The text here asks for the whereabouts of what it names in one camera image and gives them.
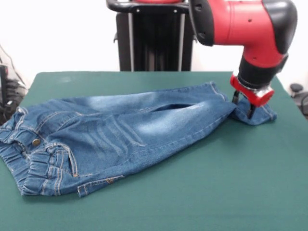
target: black cylinder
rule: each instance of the black cylinder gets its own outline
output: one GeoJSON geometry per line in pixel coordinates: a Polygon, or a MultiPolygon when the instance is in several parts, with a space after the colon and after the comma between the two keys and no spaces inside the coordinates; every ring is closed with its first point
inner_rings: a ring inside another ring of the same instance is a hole
{"type": "Polygon", "coordinates": [[[270,84],[275,75],[280,71],[281,65],[271,68],[261,68],[250,64],[242,57],[238,80],[247,88],[260,89],[270,84]]]}

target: metal button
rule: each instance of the metal button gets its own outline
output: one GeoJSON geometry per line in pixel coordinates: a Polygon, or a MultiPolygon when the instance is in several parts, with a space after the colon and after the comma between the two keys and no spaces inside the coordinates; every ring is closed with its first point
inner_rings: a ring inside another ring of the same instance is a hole
{"type": "Polygon", "coordinates": [[[32,145],[35,146],[35,147],[39,146],[40,145],[40,139],[34,139],[32,141],[32,145]]]}

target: table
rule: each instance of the table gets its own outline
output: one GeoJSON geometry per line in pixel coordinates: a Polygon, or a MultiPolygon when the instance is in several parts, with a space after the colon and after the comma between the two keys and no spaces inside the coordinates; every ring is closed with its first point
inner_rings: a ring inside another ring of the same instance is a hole
{"type": "MultiPolygon", "coordinates": [[[[138,93],[213,80],[231,98],[229,72],[62,72],[37,75],[23,106],[50,98],[138,93]]],[[[278,80],[274,123],[228,119],[209,137],[87,197],[22,197],[0,161],[0,227],[9,231],[308,230],[307,121],[278,80]]]]}

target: black metal frame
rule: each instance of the black metal frame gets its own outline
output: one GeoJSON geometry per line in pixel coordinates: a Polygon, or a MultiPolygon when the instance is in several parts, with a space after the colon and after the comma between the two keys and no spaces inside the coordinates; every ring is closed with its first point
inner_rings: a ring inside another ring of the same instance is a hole
{"type": "Polygon", "coordinates": [[[118,12],[116,25],[121,71],[191,70],[194,33],[187,3],[107,0],[107,6],[118,12]],[[133,54],[130,38],[133,38],[133,54]]]}

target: denim jeans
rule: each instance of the denim jeans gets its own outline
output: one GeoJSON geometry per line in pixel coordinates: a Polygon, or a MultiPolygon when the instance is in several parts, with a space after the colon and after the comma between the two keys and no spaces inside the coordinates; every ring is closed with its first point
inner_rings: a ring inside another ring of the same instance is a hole
{"type": "Polygon", "coordinates": [[[205,138],[228,117],[247,119],[214,82],[145,93],[49,100],[19,107],[0,128],[0,156],[21,195],[80,197],[136,174],[205,138]]]}

